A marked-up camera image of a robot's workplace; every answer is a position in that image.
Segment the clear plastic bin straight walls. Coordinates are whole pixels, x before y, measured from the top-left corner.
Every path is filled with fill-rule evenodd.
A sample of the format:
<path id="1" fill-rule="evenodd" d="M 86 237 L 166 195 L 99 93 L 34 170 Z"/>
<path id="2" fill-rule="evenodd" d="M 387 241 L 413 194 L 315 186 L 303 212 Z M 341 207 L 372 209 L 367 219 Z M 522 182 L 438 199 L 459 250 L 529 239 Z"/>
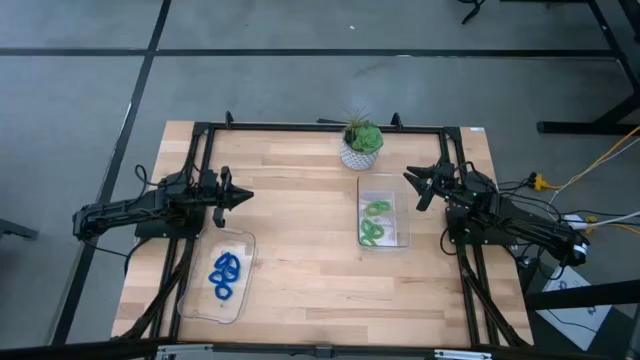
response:
<path id="1" fill-rule="evenodd" d="M 357 179 L 357 230 L 358 243 L 368 249 L 404 249 L 411 243 L 410 217 L 408 196 L 402 176 L 389 173 L 367 173 Z M 364 209 L 373 201 L 388 201 L 392 205 L 390 211 L 382 212 L 378 216 L 368 216 Z M 381 225 L 384 236 L 376 239 L 376 246 L 360 244 L 362 232 L 360 229 L 363 219 Z"/>

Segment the black furniture foot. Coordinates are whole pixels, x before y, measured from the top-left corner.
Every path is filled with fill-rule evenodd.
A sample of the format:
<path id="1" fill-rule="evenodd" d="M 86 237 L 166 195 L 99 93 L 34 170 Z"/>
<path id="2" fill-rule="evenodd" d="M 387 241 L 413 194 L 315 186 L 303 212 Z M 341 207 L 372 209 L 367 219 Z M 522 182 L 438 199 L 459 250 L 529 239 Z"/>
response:
<path id="1" fill-rule="evenodd" d="M 34 240 L 37 237 L 38 232 L 14 222 L 0 219 L 0 239 L 4 235 L 15 235 L 24 239 Z"/>

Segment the succulent in white patterned pot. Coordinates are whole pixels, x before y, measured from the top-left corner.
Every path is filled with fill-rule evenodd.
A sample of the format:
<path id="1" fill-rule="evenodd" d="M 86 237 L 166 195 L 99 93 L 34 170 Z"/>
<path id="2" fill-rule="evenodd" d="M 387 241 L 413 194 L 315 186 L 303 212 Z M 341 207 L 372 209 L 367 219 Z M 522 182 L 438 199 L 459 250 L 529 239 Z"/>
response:
<path id="1" fill-rule="evenodd" d="M 381 129 L 368 116 L 363 108 L 350 113 L 342 132 L 341 161 L 354 171 L 372 168 L 384 145 Z"/>

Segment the clear plastic bin rounded corners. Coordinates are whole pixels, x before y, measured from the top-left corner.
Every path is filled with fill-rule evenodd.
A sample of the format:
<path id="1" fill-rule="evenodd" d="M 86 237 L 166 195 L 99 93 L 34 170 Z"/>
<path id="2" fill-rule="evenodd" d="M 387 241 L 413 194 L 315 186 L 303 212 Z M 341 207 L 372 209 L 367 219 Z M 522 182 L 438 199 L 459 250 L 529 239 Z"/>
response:
<path id="1" fill-rule="evenodd" d="M 250 287 L 256 259 L 255 237 L 252 233 L 235 229 L 205 229 L 195 243 L 194 260 L 190 268 L 187 290 L 179 300 L 179 313 L 188 319 L 208 320 L 230 324 L 241 314 Z M 241 263 L 240 277 L 228 283 L 233 295 L 226 301 L 215 296 L 216 284 L 208 276 L 216 270 L 215 261 L 223 253 L 236 255 Z"/>

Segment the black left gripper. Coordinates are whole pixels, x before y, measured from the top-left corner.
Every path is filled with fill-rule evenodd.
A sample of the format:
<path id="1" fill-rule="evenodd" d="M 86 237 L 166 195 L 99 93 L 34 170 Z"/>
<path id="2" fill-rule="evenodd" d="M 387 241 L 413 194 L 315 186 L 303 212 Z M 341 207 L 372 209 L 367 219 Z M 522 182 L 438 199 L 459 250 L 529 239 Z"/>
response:
<path id="1" fill-rule="evenodd" d="M 213 222 L 218 228 L 224 228 L 226 224 L 224 211 L 234 209 L 248 201 L 254 197 L 254 193 L 231 184 L 231 172 L 228 166 L 223 166 L 219 173 L 209 169 L 204 170 L 201 175 L 200 186 L 205 205 L 214 207 Z"/>

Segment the black stand beam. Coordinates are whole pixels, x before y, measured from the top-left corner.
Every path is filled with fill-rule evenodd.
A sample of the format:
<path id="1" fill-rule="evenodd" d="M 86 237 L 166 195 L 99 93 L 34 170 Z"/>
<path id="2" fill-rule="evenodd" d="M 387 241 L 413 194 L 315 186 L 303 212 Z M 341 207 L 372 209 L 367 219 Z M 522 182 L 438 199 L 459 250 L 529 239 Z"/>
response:
<path id="1" fill-rule="evenodd" d="M 524 300 L 528 310 L 640 303 L 640 279 L 530 293 Z"/>

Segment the white cardboard box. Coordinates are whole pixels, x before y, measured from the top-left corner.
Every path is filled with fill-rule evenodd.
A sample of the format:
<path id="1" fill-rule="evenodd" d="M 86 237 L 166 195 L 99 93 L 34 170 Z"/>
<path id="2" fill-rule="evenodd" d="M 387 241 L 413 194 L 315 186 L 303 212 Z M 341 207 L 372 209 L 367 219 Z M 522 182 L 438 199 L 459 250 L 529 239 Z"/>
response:
<path id="1" fill-rule="evenodd" d="M 587 287 L 590 283 L 571 267 L 557 267 L 543 292 Z M 611 305 L 581 308 L 545 309 L 536 313 L 583 351 L 591 346 L 596 333 L 611 311 Z"/>

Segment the black desk frame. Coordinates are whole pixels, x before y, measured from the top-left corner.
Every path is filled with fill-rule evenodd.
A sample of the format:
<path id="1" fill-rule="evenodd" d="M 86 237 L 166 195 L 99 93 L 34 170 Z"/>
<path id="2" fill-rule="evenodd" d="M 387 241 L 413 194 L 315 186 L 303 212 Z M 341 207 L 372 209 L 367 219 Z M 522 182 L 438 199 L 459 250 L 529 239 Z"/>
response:
<path id="1" fill-rule="evenodd" d="M 624 135 L 632 132 L 639 124 L 622 124 L 621 121 L 636 110 L 640 110 L 640 81 L 633 73 L 626 54 L 623 52 L 615 35 L 596 0 L 587 0 L 598 26 L 612 51 L 613 58 L 622 68 L 631 87 L 632 93 L 618 105 L 591 122 L 552 122 L 542 121 L 536 125 L 537 131 L 544 134 L 573 135 Z"/>

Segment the office chair base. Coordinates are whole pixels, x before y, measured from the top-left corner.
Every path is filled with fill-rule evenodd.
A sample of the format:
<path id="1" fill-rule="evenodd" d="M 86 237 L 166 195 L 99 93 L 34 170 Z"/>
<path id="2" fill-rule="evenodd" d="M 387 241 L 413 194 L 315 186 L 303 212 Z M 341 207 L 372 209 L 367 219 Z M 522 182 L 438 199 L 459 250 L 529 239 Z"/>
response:
<path id="1" fill-rule="evenodd" d="M 460 3 L 471 5 L 471 11 L 461 21 L 462 25 L 466 25 L 471 21 L 481 10 L 482 5 L 486 0 L 457 0 Z"/>

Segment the black aluminium table frame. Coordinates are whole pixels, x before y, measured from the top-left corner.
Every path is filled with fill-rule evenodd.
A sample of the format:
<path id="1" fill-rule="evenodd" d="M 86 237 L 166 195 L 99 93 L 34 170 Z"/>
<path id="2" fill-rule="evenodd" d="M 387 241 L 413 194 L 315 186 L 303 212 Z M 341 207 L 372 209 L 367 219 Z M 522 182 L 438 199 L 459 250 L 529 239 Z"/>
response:
<path id="1" fill-rule="evenodd" d="M 356 179 L 339 157 L 338 131 L 275 124 L 274 131 L 215 130 L 212 168 L 255 196 L 225 215 L 227 227 L 255 236 L 257 259 L 244 309 L 233 323 L 180 319 L 178 340 L 200 343 L 467 348 L 457 261 L 443 254 L 445 204 L 415 211 L 408 189 L 411 242 L 366 250 L 356 240 Z M 386 133 L 374 172 L 398 174 L 440 157 L 438 135 Z M 128 330 L 157 293 L 168 239 L 133 255 L 112 335 Z M 482 246 L 491 295 L 518 335 L 533 343 L 513 259 Z"/>

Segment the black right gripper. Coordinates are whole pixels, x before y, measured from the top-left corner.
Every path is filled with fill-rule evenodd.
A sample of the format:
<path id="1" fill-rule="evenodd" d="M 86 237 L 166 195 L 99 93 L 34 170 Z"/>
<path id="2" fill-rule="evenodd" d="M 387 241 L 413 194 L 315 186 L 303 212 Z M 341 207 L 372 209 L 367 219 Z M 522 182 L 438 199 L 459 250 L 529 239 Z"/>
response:
<path id="1" fill-rule="evenodd" d="M 418 210 L 426 210 L 435 195 L 445 197 L 454 188 L 455 176 L 452 163 L 438 162 L 429 167 L 407 166 L 406 170 L 410 174 L 406 174 L 405 179 L 410 185 L 414 189 L 422 189 L 417 205 Z"/>

